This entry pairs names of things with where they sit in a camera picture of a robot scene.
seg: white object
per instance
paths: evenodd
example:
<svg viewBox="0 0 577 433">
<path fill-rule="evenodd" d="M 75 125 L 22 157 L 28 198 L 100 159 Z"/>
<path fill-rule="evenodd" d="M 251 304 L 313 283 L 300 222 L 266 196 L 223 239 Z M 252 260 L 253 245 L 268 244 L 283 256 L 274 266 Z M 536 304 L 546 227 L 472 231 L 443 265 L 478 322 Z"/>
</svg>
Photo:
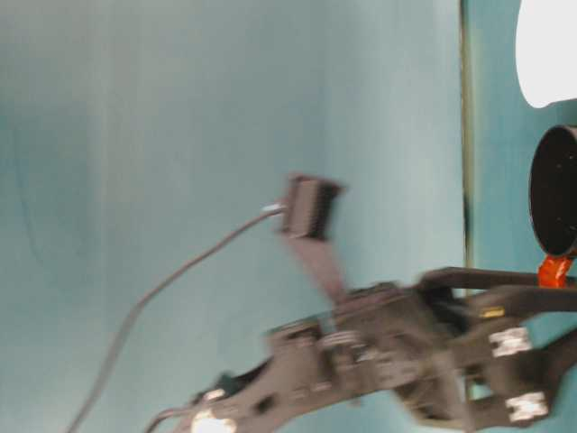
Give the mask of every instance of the white object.
<svg viewBox="0 0 577 433">
<path fill-rule="evenodd" d="M 540 108 L 577 98 L 577 1 L 522 0 L 516 61 L 521 92 Z"/>
<path fill-rule="evenodd" d="M 211 401 L 211 400 L 217 400 L 220 399 L 221 397 L 224 397 L 225 392 L 224 390 L 221 390 L 220 388 L 217 390 L 212 390 L 209 391 L 205 394 L 205 400 L 207 401 Z"/>
<path fill-rule="evenodd" d="M 512 410 L 511 422 L 527 421 L 535 417 L 544 417 L 549 413 L 545 395 L 542 392 L 530 392 L 520 397 L 507 400 L 507 407 Z"/>
<path fill-rule="evenodd" d="M 199 412 L 190 426 L 190 433 L 234 433 L 236 423 L 232 419 L 215 418 L 211 410 Z"/>
<path fill-rule="evenodd" d="M 502 332 L 496 332 L 489 336 L 489 341 L 494 345 L 493 356 L 511 356 L 519 352 L 531 350 L 529 333 L 524 327 L 512 327 Z"/>
</svg>

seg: black cup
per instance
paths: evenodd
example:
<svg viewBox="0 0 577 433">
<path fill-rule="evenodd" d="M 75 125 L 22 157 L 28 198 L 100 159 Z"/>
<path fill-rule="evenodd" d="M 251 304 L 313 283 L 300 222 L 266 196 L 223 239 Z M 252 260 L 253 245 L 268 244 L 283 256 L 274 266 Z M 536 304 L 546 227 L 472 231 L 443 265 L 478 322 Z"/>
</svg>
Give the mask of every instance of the black cup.
<svg viewBox="0 0 577 433">
<path fill-rule="evenodd" d="M 529 181 L 537 242 L 555 257 L 577 256 L 577 127 L 557 125 L 539 143 Z"/>
</svg>

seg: wire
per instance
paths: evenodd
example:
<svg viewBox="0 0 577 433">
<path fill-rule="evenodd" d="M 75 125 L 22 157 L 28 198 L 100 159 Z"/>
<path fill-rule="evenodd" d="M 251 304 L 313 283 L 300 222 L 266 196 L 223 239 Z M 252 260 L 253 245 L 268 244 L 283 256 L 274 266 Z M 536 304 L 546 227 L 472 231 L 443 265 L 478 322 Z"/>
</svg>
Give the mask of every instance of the wire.
<svg viewBox="0 0 577 433">
<path fill-rule="evenodd" d="M 98 375 L 96 376 L 96 379 L 92 385 L 92 388 L 90 389 L 90 392 L 88 393 L 86 400 L 84 401 L 84 403 L 82 404 L 82 406 L 78 410 L 76 417 L 72 420 L 72 422 L 69 424 L 69 426 L 64 430 L 65 433 L 77 432 L 82 421 L 86 418 L 88 413 L 92 410 L 93 406 L 95 405 L 98 398 L 100 397 L 100 394 L 102 393 L 103 389 L 105 388 L 105 385 L 106 385 L 108 379 L 110 378 L 110 375 L 114 369 L 114 364 L 116 363 L 116 360 L 118 359 L 118 355 L 120 354 L 120 352 L 122 351 L 122 349 L 124 347 L 124 344 L 126 342 L 126 338 L 130 334 L 130 331 L 132 330 L 134 322 L 136 321 L 138 316 L 141 314 L 142 310 L 146 307 L 146 305 L 154 297 L 156 297 L 156 295 L 158 295 L 164 289 L 169 287 L 170 284 L 173 283 L 175 280 L 177 280 L 183 273 L 188 271 L 190 268 L 192 268 L 196 264 L 202 262 L 203 260 L 205 260 L 206 258 L 211 256 L 212 254 L 218 252 L 220 249 L 227 246 L 231 241 L 234 240 L 234 238 L 236 236 L 240 235 L 241 233 L 248 230 L 249 228 L 256 226 L 257 224 L 259 224 L 261 221 L 267 219 L 268 217 L 272 217 L 274 215 L 277 215 L 277 214 L 281 213 L 282 211 L 283 211 L 283 207 L 278 206 L 278 207 L 272 208 L 269 211 L 263 212 L 260 215 L 258 215 L 257 217 L 244 223 L 242 226 L 240 226 L 236 230 L 234 230 L 231 234 L 225 236 L 218 244 L 216 244 L 212 248 L 209 248 L 208 250 L 206 250 L 204 253 L 198 255 L 197 257 L 194 257 L 194 258 L 190 259 L 189 261 L 184 262 L 176 271 L 174 271 L 171 275 L 169 275 L 166 279 L 164 279 L 164 281 L 162 281 L 158 286 L 156 286 L 155 288 L 151 289 L 146 294 L 144 294 L 144 296 L 142 296 L 142 298 L 136 304 L 134 304 L 134 306 L 129 311 L 128 315 L 124 318 L 123 324 L 120 326 L 120 328 L 116 332 L 116 335 L 114 336 L 112 344 L 108 348 L 108 352 L 106 353 L 106 357 L 105 357 L 104 361 L 102 362 L 102 365 L 100 366 L 100 370 L 98 371 Z"/>
<path fill-rule="evenodd" d="M 161 422 L 166 419 L 188 415 L 192 408 L 193 406 L 184 406 L 182 408 L 171 408 L 163 410 L 152 419 L 148 427 L 144 430 L 144 433 L 152 433 L 161 424 Z"/>
</svg>

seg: teal surface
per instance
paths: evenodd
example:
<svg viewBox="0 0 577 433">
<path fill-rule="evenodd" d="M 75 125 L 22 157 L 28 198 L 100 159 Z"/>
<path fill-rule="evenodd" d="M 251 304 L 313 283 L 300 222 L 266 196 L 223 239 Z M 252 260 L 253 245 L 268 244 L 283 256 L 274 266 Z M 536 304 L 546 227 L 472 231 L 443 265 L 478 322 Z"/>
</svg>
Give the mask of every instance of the teal surface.
<svg viewBox="0 0 577 433">
<path fill-rule="evenodd" d="M 457 2 L 4 0 L 0 431 L 61 432 L 150 286 L 278 197 L 350 185 L 353 285 L 463 261 Z M 82 432 L 153 413 L 329 309 L 265 223 L 138 322 Z M 388 394 L 283 431 L 421 431 Z"/>
<path fill-rule="evenodd" d="M 536 272 L 543 253 L 528 214 L 528 176 L 536 146 L 555 124 L 575 124 L 577 103 L 532 108 L 523 98 L 515 69 L 515 30 L 519 1 L 465 2 L 467 125 L 471 138 L 470 236 L 477 267 Z M 548 315 L 530 324 L 543 344 L 577 324 L 569 315 Z M 567 383 L 556 417 L 530 431 L 574 431 L 572 395 Z"/>
</svg>

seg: orange tape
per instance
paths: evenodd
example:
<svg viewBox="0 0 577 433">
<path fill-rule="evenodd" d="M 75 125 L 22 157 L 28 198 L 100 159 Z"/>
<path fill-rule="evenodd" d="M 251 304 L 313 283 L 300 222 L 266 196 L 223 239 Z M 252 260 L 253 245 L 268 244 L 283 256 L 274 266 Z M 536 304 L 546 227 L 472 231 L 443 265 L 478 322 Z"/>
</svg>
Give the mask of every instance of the orange tape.
<svg viewBox="0 0 577 433">
<path fill-rule="evenodd" d="M 573 260 L 568 257 L 547 255 L 539 266 L 539 286 L 547 289 L 561 289 L 567 285 L 567 272 Z"/>
</svg>

